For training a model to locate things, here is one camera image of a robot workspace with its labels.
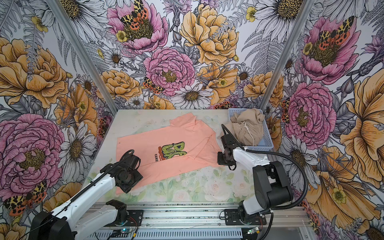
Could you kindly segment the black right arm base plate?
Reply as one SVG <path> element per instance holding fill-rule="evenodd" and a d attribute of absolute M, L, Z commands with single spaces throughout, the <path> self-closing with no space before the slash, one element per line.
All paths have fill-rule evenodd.
<path fill-rule="evenodd" d="M 224 221 L 226 226 L 240 226 L 240 225 L 266 225 L 267 220 L 265 216 L 260 214 L 248 215 L 245 211 L 239 209 L 225 209 Z"/>

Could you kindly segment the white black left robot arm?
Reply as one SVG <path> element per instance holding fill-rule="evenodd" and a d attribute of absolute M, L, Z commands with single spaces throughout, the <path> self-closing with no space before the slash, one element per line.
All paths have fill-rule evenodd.
<path fill-rule="evenodd" d="M 111 200 L 87 217 L 83 215 L 104 194 L 115 187 L 128 193 L 143 179 L 138 169 L 141 159 L 134 150 L 123 154 L 114 164 L 107 164 L 82 190 L 50 212 L 38 214 L 27 233 L 29 240 L 84 240 L 100 228 L 113 224 L 123 226 L 132 219 L 127 205 Z"/>

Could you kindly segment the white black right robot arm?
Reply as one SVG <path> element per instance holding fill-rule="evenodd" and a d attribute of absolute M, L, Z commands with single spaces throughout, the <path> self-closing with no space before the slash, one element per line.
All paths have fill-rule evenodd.
<path fill-rule="evenodd" d="M 283 165 L 268 158 L 273 153 L 245 147 L 225 125 L 222 129 L 224 151 L 218 153 L 218 164 L 227 166 L 231 171 L 242 165 L 253 174 L 255 195 L 239 204 L 240 221 L 249 224 L 272 208 L 292 201 L 294 195 Z"/>

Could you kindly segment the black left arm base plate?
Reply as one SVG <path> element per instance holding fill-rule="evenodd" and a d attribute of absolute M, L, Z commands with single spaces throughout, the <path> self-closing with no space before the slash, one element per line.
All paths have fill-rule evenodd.
<path fill-rule="evenodd" d="M 143 214 L 143 210 L 119 211 L 116 220 L 107 224 L 106 227 L 140 227 L 142 225 Z"/>

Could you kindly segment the pink graphic t-shirt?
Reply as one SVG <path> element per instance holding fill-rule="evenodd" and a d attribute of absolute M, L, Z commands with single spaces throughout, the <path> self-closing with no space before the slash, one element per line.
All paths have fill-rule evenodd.
<path fill-rule="evenodd" d="M 116 159 L 134 150 L 141 159 L 143 179 L 136 189 L 206 167 L 217 167 L 221 151 L 216 132 L 188 113 L 170 121 L 168 127 L 118 138 Z"/>

